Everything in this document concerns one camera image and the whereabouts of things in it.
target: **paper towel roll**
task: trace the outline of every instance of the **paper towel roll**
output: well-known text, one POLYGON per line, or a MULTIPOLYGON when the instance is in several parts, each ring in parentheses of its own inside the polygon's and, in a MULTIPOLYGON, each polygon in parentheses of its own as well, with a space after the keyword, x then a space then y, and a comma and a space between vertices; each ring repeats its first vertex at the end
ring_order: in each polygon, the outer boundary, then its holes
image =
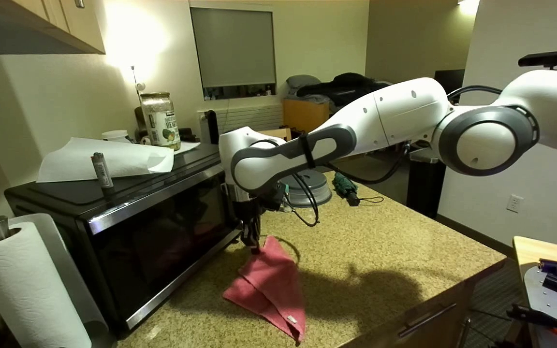
POLYGON ((0 314, 21 345, 88 348, 88 334, 67 297, 32 222, 0 239, 0 314))

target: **wall outlet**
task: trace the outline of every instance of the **wall outlet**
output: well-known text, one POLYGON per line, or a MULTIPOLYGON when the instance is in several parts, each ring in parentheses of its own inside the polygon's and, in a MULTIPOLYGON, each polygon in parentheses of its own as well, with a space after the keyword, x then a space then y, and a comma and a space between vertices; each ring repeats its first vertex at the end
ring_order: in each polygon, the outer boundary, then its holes
POLYGON ((520 206, 522 206, 522 200, 524 200, 522 195, 512 193, 512 195, 508 197, 508 200, 506 200, 506 210, 518 214, 518 210, 520 210, 520 206))

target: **white cabinet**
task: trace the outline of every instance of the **white cabinet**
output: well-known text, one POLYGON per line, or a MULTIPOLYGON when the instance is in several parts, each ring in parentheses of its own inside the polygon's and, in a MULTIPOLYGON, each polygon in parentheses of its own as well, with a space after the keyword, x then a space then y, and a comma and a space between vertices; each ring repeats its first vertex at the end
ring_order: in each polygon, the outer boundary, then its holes
POLYGON ((104 52, 96 0, 0 0, 0 53, 104 52))

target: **kitchen appliance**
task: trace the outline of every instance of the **kitchen appliance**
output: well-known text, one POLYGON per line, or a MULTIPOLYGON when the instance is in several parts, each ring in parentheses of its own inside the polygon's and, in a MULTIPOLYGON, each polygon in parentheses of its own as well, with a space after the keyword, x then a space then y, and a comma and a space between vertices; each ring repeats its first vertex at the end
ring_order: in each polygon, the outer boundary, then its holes
POLYGON ((131 332, 239 229, 214 144, 175 154, 168 173, 25 183, 5 189, 13 214, 48 212, 116 336, 131 332))

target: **kitchen counter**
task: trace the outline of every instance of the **kitchen counter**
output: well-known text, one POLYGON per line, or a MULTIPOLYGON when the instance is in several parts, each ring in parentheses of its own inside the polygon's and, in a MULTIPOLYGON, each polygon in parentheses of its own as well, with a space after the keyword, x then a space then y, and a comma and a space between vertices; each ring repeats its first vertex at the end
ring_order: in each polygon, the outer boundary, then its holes
MULTIPOLYGON (((361 202, 334 195, 315 227, 292 210, 264 212, 263 235, 293 255, 307 330, 299 345, 340 345, 440 293, 471 287, 504 255, 359 185, 361 202)), ((297 208, 313 220, 311 208, 297 208)), ((293 345, 293 340, 220 297, 249 251, 232 243, 191 276, 119 348, 293 345)))

